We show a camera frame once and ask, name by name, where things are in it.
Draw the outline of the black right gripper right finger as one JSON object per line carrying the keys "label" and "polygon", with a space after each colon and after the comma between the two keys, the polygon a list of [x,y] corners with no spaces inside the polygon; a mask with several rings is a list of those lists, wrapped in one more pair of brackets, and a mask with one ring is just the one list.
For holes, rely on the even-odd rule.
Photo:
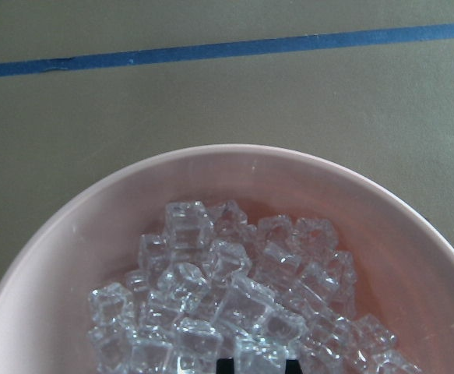
{"label": "black right gripper right finger", "polygon": [[285,374],[303,374],[301,364],[297,359],[287,359],[284,369]]}

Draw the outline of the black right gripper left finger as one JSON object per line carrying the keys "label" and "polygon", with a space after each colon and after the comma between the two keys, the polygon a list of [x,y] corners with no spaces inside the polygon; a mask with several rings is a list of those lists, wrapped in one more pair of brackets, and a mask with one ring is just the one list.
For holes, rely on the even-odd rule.
{"label": "black right gripper left finger", "polygon": [[233,358],[219,358],[216,360],[216,374],[235,374]]}

